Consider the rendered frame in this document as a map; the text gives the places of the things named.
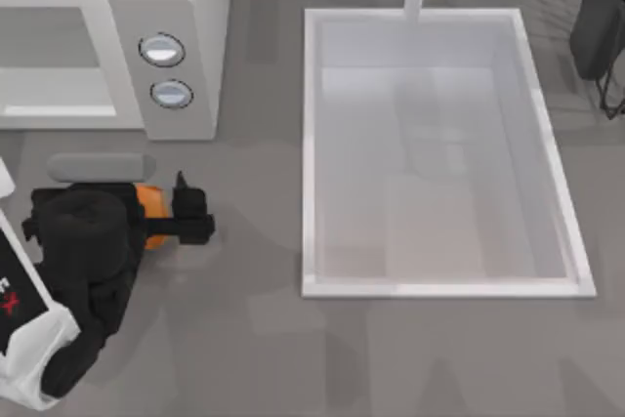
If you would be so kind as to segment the orange round object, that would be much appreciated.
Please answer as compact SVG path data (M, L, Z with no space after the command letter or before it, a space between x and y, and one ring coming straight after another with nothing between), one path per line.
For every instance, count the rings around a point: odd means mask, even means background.
M139 202L144 207L146 219L164 219L169 217L165 191L156 186L136 183L135 188ZM167 240L165 234L151 234L146 239L146 250L160 248Z

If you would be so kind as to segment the large round microwave knob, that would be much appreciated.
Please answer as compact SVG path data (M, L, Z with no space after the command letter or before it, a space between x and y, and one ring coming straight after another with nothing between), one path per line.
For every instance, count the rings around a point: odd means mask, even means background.
M141 57L155 67L173 67L186 57L184 44L175 36L159 32L142 38L138 44Z

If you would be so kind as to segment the pale microwave door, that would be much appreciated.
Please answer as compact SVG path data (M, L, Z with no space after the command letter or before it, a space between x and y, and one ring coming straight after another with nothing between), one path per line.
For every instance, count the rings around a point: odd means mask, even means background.
M0 129L141 129L108 0L0 0Z

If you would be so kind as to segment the pale grey rounded box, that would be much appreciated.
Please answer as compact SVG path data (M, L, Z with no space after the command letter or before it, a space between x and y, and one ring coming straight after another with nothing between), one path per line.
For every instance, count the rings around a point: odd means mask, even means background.
M156 170L150 155L134 152L57 153L47 173L60 183L142 183Z

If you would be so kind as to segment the white sink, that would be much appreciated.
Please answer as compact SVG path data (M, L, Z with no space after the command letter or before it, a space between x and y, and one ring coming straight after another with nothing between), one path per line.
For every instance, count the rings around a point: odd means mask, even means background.
M517 9L308 9L306 298L593 298Z

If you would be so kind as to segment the black stand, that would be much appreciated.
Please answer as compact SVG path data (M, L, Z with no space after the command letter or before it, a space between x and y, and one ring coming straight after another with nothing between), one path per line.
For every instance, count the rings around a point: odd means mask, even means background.
M625 0L581 0L569 48L578 76L595 83L605 116L625 115L625 96L618 105L607 103L615 63L625 52Z

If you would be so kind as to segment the small round microwave knob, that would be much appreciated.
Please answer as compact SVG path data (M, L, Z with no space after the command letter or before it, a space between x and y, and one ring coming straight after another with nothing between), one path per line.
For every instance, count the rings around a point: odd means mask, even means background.
M152 84L150 97L163 108L180 109L192 103L194 93L184 81L171 79Z

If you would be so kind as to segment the pale microwave oven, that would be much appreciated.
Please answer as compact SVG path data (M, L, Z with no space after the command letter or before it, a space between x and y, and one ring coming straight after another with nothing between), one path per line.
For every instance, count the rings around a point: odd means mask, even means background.
M228 34L230 0L108 0L144 126L153 141L208 141L217 129ZM185 46L173 67L155 67L139 54L142 38L165 32ZM190 105L163 108L150 97L152 84L184 81L194 93Z

